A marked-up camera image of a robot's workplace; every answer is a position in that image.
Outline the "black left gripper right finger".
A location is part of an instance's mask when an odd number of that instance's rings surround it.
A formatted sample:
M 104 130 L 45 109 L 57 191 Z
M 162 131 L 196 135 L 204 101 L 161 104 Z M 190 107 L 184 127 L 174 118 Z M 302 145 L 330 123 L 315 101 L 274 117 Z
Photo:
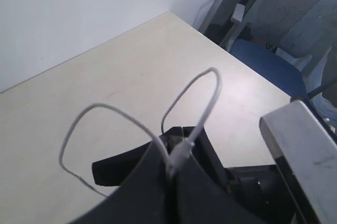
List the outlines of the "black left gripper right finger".
M 182 189 L 181 170 L 174 177 L 174 223 L 263 223 L 226 189 L 208 184 Z

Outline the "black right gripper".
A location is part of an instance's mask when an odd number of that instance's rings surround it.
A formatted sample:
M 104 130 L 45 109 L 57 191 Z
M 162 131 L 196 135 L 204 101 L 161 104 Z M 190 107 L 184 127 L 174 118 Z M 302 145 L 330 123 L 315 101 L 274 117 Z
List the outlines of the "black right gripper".
M 181 188 L 205 184 L 227 189 L 265 223 L 311 222 L 311 207 L 293 173 L 276 165 L 224 168 L 202 129 L 181 170 Z

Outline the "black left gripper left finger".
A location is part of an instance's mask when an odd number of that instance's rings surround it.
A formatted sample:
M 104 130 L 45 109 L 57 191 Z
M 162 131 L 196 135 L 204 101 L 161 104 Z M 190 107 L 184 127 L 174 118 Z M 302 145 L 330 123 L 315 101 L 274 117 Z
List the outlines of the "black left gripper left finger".
M 127 178 L 100 204 L 74 223 L 168 223 L 165 166 L 151 145 Z

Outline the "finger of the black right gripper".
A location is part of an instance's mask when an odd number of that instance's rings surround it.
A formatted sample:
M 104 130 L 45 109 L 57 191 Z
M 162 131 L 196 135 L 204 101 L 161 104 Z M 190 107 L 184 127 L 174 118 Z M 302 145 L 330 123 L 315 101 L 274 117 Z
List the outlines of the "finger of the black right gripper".
M 175 126 L 160 135 L 168 152 L 183 139 L 183 128 Z M 137 166 L 149 146 L 150 142 L 127 152 L 102 159 L 92 163 L 92 174 L 96 185 L 104 187 L 119 186 Z

